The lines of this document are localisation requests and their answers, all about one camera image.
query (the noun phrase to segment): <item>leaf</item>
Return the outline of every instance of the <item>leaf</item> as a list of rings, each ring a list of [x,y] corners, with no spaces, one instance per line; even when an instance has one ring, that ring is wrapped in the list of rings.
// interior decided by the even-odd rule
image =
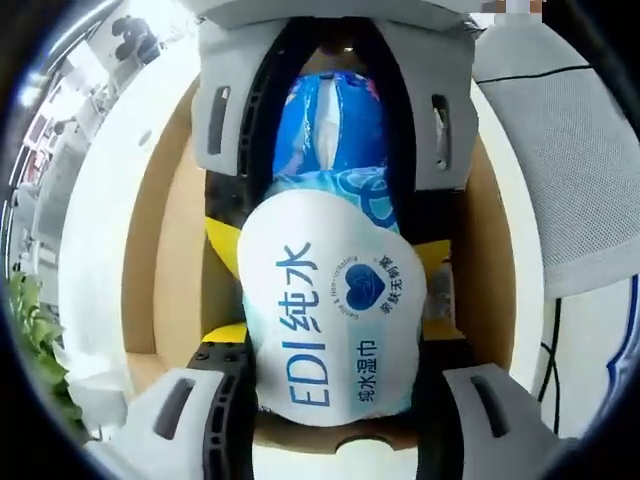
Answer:
[[[34,306],[40,307],[38,295],[40,295],[40,285],[38,285],[38,280],[33,275],[26,276],[22,282],[23,312],[30,312]]]
[[[31,338],[36,346],[50,345],[62,335],[62,327],[47,318],[37,315],[33,320]]]
[[[60,365],[67,370],[71,370],[71,366],[73,362],[71,361],[71,357],[64,348],[58,344],[58,342],[51,343],[51,354],[55,357]]]
[[[20,347],[22,347],[22,350],[29,354],[29,358],[36,357],[40,352],[40,349],[36,348],[36,346],[33,344],[33,341],[31,340],[31,336],[24,330],[21,330],[19,332],[17,340]]]
[[[20,310],[20,303],[22,302],[22,282],[25,277],[24,272],[16,272],[9,281],[9,298],[11,299],[11,307],[14,315]]]
[[[55,397],[66,397],[69,400],[71,400],[71,397],[69,396],[68,388],[69,388],[69,384],[67,383],[66,380],[63,380],[57,385],[54,385],[51,391],[53,392],[53,395]]]
[[[46,310],[42,310],[40,308],[40,305],[33,307],[29,312],[29,316],[32,319],[41,318],[46,322],[53,322],[53,320],[51,319],[51,315],[49,315],[49,313]]]
[[[64,380],[67,370],[63,368],[55,358],[45,353],[40,353],[36,357],[37,374],[42,381],[53,387]]]
[[[82,420],[82,409],[68,397],[57,397],[56,402],[64,417],[71,421]]]

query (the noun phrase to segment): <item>person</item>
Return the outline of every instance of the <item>person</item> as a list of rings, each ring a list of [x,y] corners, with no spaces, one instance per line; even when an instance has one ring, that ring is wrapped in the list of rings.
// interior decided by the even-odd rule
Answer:
[[[53,126],[53,133],[55,133],[56,135],[60,136],[64,133],[64,129],[66,128],[68,123],[72,123],[72,122],[76,122],[77,119],[76,117],[71,117],[67,120],[60,120],[58,122],[55,123],[55,125]]]
[[[122,35],[124,39],[116,48],[116,58],[120,61],[129,58],[134,51],[144,65],[160,56],[158,38],[142,18],[134,18],[131,15],[118,18],[111,25],[111,33],[115,37]]]

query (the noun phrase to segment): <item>black cable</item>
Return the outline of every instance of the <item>black cable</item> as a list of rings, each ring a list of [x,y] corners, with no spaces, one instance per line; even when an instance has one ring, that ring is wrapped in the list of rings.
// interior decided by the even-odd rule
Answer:
[[[551,336],[551,348],[549,352],[549,361],[547,362],[547,370],[544,372],[544,379],[542,380],[542,387],[540,387],[540,393],[538,394],[538,402],[542,402],[544,394],[549,386],[549,380],[551,380],[551,371],[553,364],[556,361],[556,351],[558,350],[558,337],[560,336],[560,315],[562,313],[562,299],[556,300],[556,311],[553,319],[553,334]]]
[[[548,72],[543,72],[543,73],[536,73],[536,74],[532,74],[532,75],[513,75],[510,77],[498,77],[498,78],[490,78],[488,80],[479,80],[476,83],[478,85],[482,85],[483,83],[494,83],[494,82],[502,82],[504,80],[519,80],[519,79],[524,79],[524,78],[543,78],[543,77],[549,77],[551,75],[555,75],[557,73],[563,73],[563,72],[571,72],[573,70],[590,70],[593,69],[593,67],[591,65],[573,65],[570,67],[562,67],[562,68],[556,68],[554,70],[549,70]]]
[[[551,348],[549,348],[549,346],[544,342],[540,345],[547,351],[549,357],[551,358]],[[560,431],[560,374],[558,373],[558,365],[556,364],[555,358],[553,359],[553,361],[551,361],[550,359],[549,363],[552,365],[553,378],[556,384],[556,405],[555,413],[553,414],[553,433],[558,435],[558,432]]]

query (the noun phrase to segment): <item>green plant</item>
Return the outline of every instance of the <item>green plant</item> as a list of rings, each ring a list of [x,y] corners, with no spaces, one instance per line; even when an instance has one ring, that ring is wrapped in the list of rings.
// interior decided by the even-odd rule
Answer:
[[[62,335],[62,327],[40,308],[39,294],[40,285],[35,276],[24,272],[13,274],[9,296],[18,340],[44,390],[52,396],[67,421],[76,430],[82,430],[82,410],[71,400],[65,380],[67,370],[58,363],[53,351],[53,344]]]

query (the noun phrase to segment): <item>plastic packaging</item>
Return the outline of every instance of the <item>plastic packaging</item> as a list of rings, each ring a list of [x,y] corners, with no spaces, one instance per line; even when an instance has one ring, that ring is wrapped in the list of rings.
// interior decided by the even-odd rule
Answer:
[[[297,79],[282,111],[274,174],[384,166],[387,144],[375,85],[353,72]]]
[[[238,242],[260,404],[313,426],[406,410],[426,281],[384,169],[278,176],[269,195]]]

